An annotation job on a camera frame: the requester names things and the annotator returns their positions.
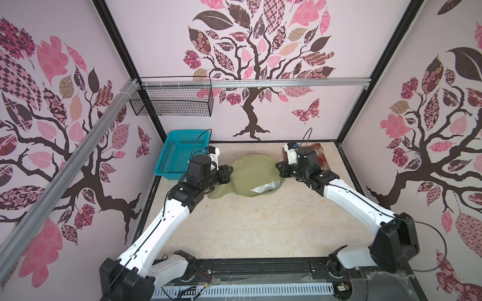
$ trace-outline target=pink flower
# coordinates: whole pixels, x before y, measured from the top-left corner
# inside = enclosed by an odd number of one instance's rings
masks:
[[[408,133],[411,128],[405,125],[402,115],[395,116],[390,114],[388,120],[380,122],[382,129],[387,129],[385,134],[390,135],[390,138],[398,138]]]
[[[215,10],[224,8],[223,0],[201,0],[201,3],[209,6],[210,8],[214,8]]]

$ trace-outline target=tree mural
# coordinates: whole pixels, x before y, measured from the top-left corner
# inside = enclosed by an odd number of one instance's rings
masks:
[[[395,182],[387,195],[367,188],[389,209],[407,182],[421,182],[417,192],[427,194],[428,206],[438,200],[444,204],[441,223],[446,232],[452,230],[455,214],[447,204],[451,191],[459,208],[457,232],[482,257],[482,222],[467,214],[482,213],[482,92],[456,85],[458,76],[482,82],[482,54],[468,47],[448,52],[455,55],[456,72],[444,68],[437,56],[421,85],[417,78],[402,84],[402,100],[391,107],[395,115],[380,123],[386,135],[394,138],[387,148],[398,167]],[[469,185],[467,179],[478,183]]]
[[[189,38],[196,51],[186,51],[184,62],[194,72],[194,80],[209,76],[214,80],[237,79],[316,79],[325,78],[335,69],[322,66],[334,53],[321,52],[330,36],[323,34],[330,25],[326,0],[287,0],[293,9],[291,19],[285,12],[285,0],[201,0],[211,9],[193,19],[204,22],[210,30],[205,32],[188,27]],[[287,102],[288,97],[299,97],[313,91],[310,87],[287,87],[276,91],[271,87],[213,89],[219,102],[242,104],[249,123],[234,136],[249,133],[260,140],[256,133],[269,132],[258,125],[253,102],[272,101],[276,95]],[[296,110],[292,113],[306,122],[318,116],[319,110]]]
[[[36,48],[40,68],[47,79],[41,91],[21,65],[0,50],[1,98],[10,117],[10,120],[5,117],[0,120],[0,129],[7,132],[0,137],[0,186],[6,185],[17,173],[27,176],[22,186],[0,193],[0,209],[11,212],[2,213],[0,222],[7,223],[21,221],[26,212],[16,214],[15,211],[29,207],[42,194],[44,188],[28,182],[39,182],[39,177],[43,179],[42,183],[52,181],[93,128],[93,123],[102,116],[101,110],[110,104],[114,95],[110,80],[101,88],[94,68],[87,72],[87,65],[76,50],[66,46],[70,58],[62,53],[63,45],[58,37],[51,36],[50,44],[41,41],[40,45],[35,45],[32,42],[27,51],[19,43],[15,47],[7,43],[19,40],[20,36],[17,28],[5,19],[0,23],[0,32],[4,38],[0,39],[0,46],[13,58],[22,58],[17,49],[28,57],[34,55]],[[20,35],[28,36],[32,41],[25,30],[22,29]],[[56,76],[64,76],[58,89],[52,86],[52,79]],[[56,224],[68,241],[77,244],[78,231],[92,224],[96,212],[113,209],[121,211],[124,216],[127,242],[129,222],[139,216],[140,211],[135,212],[134,209],[140,193],[136,199],[127,202],[104,192],[104,185],[110,183],[109,175],[116,171],[109,162],[126,155],[121,150],[127,142],[130,126],[122,124],[126,109],[124,106],[81,168],[82,178],[65,191],[59,205],[54,208],[54,211],[62,211]],[[148,154],[150,141],[140,127],[138,133],[140,146],[136,157]],[[17,148],[25,149],[13,156]]]

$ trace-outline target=black cable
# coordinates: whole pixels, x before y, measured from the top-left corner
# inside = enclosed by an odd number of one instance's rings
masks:
[[[198,144],[198,141],[199,141],[199,138],[201,138],[201,136],[206,133],[207,131],[211,131],[211,134],[213,133],[213,129],[207,129],[205,130],[204,132],[201,133],[201,135],[199,135],[199,137],[196,139],[196,142],[194,143],[194,145],[192,146],[192,150],[191,150],[191,156],[189,156],[189,160],[192,159],[192,152],[194,151],[194,148],[196,147],[196,144]]]
[[[344,189],[344,190],[347,190],[346,188],[343,188],[341,186],[337,186],[337,185],[333,185],[333,184],[329,184],[330,186],[334,186],[334,187],[338,187],[338,188],[341,188],[341,189]],[[407,220],[407,219],[402,219],[402,218],[399,218],[399,217],[396,217],[396,216],[391,216],[391,215],[388,215],[384,212],[381,212],[380,210],[378,210],[377,208],[373,207],[370,203],[368,203],[367,201],[365,201],[363,198],[361,198],[358,194],[354,193],[353,191],[351,191],[350,189],[348,189],[348,191],[350,191],[354,196],[356,196],[357,198],[359,198],[360,200],[362,200],[363,202],[365,202],[368,206],[372,207],[373,209],[377,210],[380,214],[383,214],[383,215],[386,215],[388,217],[391,217],[391,218],[394,218],[396,220],[400,220],[400,221],[406,221],[406,222],[417,222],[417,223],[420,223],[422,225],[426,225],[426,226],[429,226],[430,228],[432,228],[433,230],[435,230],[439,235],[440,237],[442,238],[442,241],[443,241],[443,245],[445,247],[445,252],[443,254],[443,259],[442,261],[440,262],[439,265],[437,265],[436,267],[434,267],[433,269],[429,269],[429,270],[414,270],[412,269],[412,271],[414,272],[422,272],[422,273],[425,273],[425,272],[432,272],[432,271],[435,271],[436,269],[440,268],[444,263],[445,261],[447,260],[447,242],[445,241],[445,238],[443,238],[443,235],[442,233],[440,233],[439,230],[437,230],[434,226],[426,223],[426,222],[419,222],[419,221],[415,221],[415,220]]]
[[[365,301],[368,301],[368,278],[366,277],[365,271],[363,269],[360,269],[360,271],[362,271],[363,275],[365,276],[365,281],[366,281],[366,298],[365,298]]]

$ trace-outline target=patterned leaf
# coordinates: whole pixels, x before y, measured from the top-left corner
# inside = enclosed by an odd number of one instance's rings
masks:
[[[32,128],[32,115],[30,111],[23,105],[6,98],[3,93],[1,95],[12,121],[21,129],[28,132]]]
[[[265,32],[265,23],[263,22],[263,15],[259,16],[258,21],[256,22],[254,29],[253,29],[253,38],[257,39],[263,35]]]
[[[62,225],[62,236],[65,237],[66,240],[71,241],[71,242],[75,242],[75,244],[78,245],[77,244],[77,230],[74,227],[69,226],[67,224],[63,224]]]
[[[213,39],[219,39],[219,35],[217,35],[217,33],[212,30],[206,30],[206,35]]]
[[[99,177],[102,181],[110,183],[109,175],[105,171],[99,170]]]
[[[443,103],[447,106],[457,106],[459,104],[457,95],[455,93],[450,92],[449,90],[443,90]]]
[[[240,5],[228,3],[228,10],[234,22],[238,23],[241,27],[249,29],[250,18],[244,8]]]
[[[435,94],[428,102],[423,114],[427,130],[430,130],[431,128],[433,128],[433,126],[439,119],[439,100],[437,99],[437,94],[438,94],[438,91],[435,92]]]
[[[194,20],[201,20],[206,23],[211,29],[223,30],[233,27],[231,20],[217,11],[205,11],[194,17]]]
[[[109,163],[107,162],[104,162],[100,165],[100,167],[106,172],[106,173],[113,173],[115,172],[116,170],[112,167],[112,165],[110,165]]]
[[[60,80],[59,91],[62,98],[70,98],[74,95],[74,83],[70,75]]]
[[[43,98],[47,102],[47,106],[49,107],[50,112],[54,115],[55,119],[65,125],[65,121],[67,119],[67,110],[58,96],[43,86]]]
[[[221,67],[229,71],[234,71],[234,65],[230,58],[228,58],[224,53],[221,53],[216,49],[214,49],[214,53],[216,54],[216,60],[221,65]]]
[[[411,160],[410,162],[408,162],[405,169],[416,170],[417,168],[420,167],[421,162],[422,162],[422,159],[420,157],[417,157],[417,158]]]
[[[114,133],[112,134],[112,147],[116,149],[121,149],[127,142],[127,137],[129,136],[129,125],[121,124],[119,125]]]
[[[216,45],[218,45],[224,51],[231,51],[234,49],[234,45],[229,42],[221,42],[217,43]]]
[[[447,210],[444,214],[442,214],[442,218],[440,219],[442,222],[442,227],[445,232],[449,233],[452,230],[452,225],[454,222],[452,221],[452,216],[450,215],[450,211]]]
[[[265,66],[263,68],[263,70],[261,70],[259,75],[260,75],[261,79],[265,79],[267,74],[268,74],[268,66]]]
[[[323,13],[323,16],[321,16],[321,23],[320,23],[320,32],[321,35],[323,35],[327,30],[328,27],[330,26],[330,14],[328,13],[328,9]]]
[[[306,28],[296,28],[292,32],[290,32],[290,35],[288,36],[288,40],[291,42],[297,41],[301,36],[305,33]]]
[[[11,154],[17,147],[17,136],[10,134],[0,138],[0,156]]]
[[[69,208],[69,209],[65,210],[64,213],[62,213],[62,215],[60,216],[60,219],[57,222],[57,224],[60,224],[61,222],[68,221],[71,216],[72,216],[72,210],[70,210],[70,208]]]
[[[474,193],[467,197],[467,200],[477,205],[482,205],[482,193]]]
[[[43,192],[42,187],[22,186],[0,194],[0,209],[18,210],[26,208],[37,201]]]
[[[315,34],[316,34],[316,31],[318,30],[318,27],[316,27],[315,29],[312,29],[310,30],[309,32],[307,32],[305,34],[305,39],[304,39],[304,43],[305,45],[308,45],[308,43],[311,42],[311,40],[313,40],[313,38],[315,37]]]
[[[249,90],[248,90],[248,88],[244,88],[244,89],[242,90],[242,99],[243,99],[243,101],[244,101],[248,96],[249,96]]]
[[[278,31],[276,32],[276,35],[274,36],[273,39],[273,51],[279,49],[281,45],[284,43],[284,39],[286,38],[286,29],[284,26],[281,26]]]
[[[74,97],[72,97],[72,103],[70,104],[69,111],[72,121],[76,121],[82,116],[82,102],[80,102],[80,97],[78,93]]]
[[[0,166],[0,187],[10,181],[13,176],[13,168],[10,164]]]
[[[417,192],[427,192],[428,190],[430,190],[430,188],[432,188],[433,185],[434,183],[432,182],[423,182],[418,187]]]
[[[229,35],[232,36],[238,42],[243,42],[248,38],[248,34],[242,31],[233,32]]]
[[[402,138],[397,138],[390,142],[390,144],[387,146],[387,148],[394,149],[396,148],[401,142],[403,141]]]
[[[462,135],[467,130],[467,118],[465,116],[457,118],[454,122],[452,122],[449,130],[454,134]]]
[[[250,66],[244,72],[244,75],[243,75],[242,79],[248,79],[252,74],[253,74],[253,67]]]
[[[449,163],[449,166],[448,166],[447,169],[448,169],[449,172],[459,171],[462,168],[464,168],[467,164],[469,164],[471,161],[472,160],[456,159],[456,160],[453,160],[452,162]]]
[[[444,152],[444,151],[448,150],[449,148],[451,148],[452,145],[454,145],[452,142],[440,141],[440,142],[432,144],[429,147],[429,149],[431,149],[432,151],[434,151],[436,153],[441,153],[441,152]]]
[[[440,198],[440,194],[442,191],[440,190],[440,186],[436,185],[432,189],[427,192],[427,206],[436,201]]]
[[[221,92],[219,93],[219,103],[222,103],[225,99],[226,99],[226,90],[221,90]]]
[[[310,51],[317,52],[320,51],[323,47],[325,47],[326,43],[328,42],[329,37],[321,37],[318,40],[314,41],[311,45]]]
[[[455,222],[460,238],[475,254],[482,257],[482,222],[468,214],[459,213]]]
[[[469,102],[469,105],[475,106],[475,107],[481,107],[482,106],[482,92],[474,90],[474,89],[468,89],[467,88],[467,101]]]
[[[286,95],[290,97],[303,96],[308,92],[314,91],[310,87],[286,87],[283,88]]]

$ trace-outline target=wallpaper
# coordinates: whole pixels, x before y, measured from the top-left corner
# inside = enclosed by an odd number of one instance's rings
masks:
[[[77,17],[43,22],[67,8]],[[0,243],[127,80],[89,1],[2,11]],[[2,283],[2,300],[99,299],[99,266],[130,243],[160,151],[150,120],[125,105]]]
[[[482,26],[479,1],[430,1],[344,149],[366,193],[417,225],[410,264],[429,300],[482,300]]]
[[[108,3],[141,76],[192,75],[194,80],[202,81],[207,77],[369,77],[408,1]],[[375,12],[369,7],[384,10],[379,18],[384,26],[379,23],[373,28],[371,16]],[[139,30],[133,32],[127,15],[138,9],[145,14],[146,8],[157,16],[151,18],[148,13],[140,21]],[[357,26],[372,32],[361,39]],[[159,34],[150,35],[152,30]],[[335,139],[361,90],[361,86],[213,89],[211,117],[161,116],[160,120],[166,131],[212,128],[213,140],[295,139],[310,127],[317,128],[312,139]],[[196,95],[203,98],[208,92],[201,89]]]

